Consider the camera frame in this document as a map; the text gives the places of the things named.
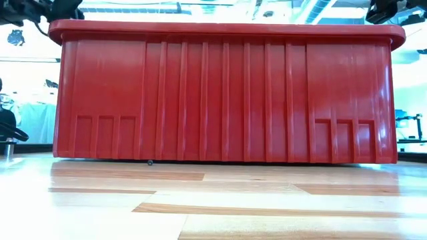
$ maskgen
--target red plastic bin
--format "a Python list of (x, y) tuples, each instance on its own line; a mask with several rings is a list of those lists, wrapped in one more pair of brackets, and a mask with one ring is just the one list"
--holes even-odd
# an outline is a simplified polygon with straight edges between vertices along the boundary
[(60, 20), (54, 156), (395, 163), (392, 25)]

